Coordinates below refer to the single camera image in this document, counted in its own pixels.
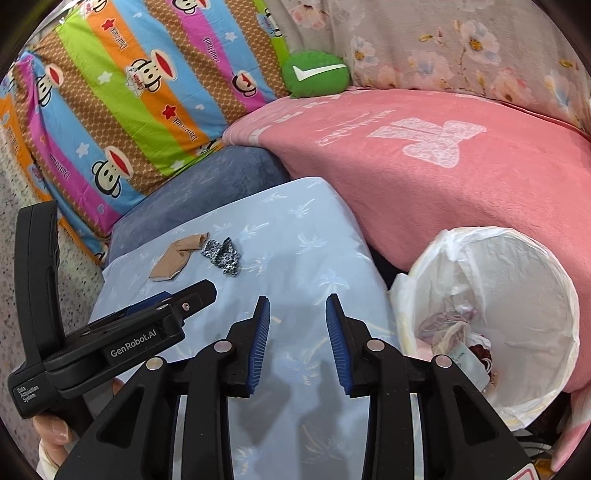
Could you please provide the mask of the person's left hand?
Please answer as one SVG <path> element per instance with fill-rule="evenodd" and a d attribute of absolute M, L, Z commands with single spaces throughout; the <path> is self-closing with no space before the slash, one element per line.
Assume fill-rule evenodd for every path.
<path fill-rule="evenodd" d="M 67 458 L 67 447 L 74 442 L 74 432 L 66 422 L 53 415 L 38 415 L 32 419 L 39 435 L 39 461 L 36 472 L 42 479 L 54 479 Z"/>

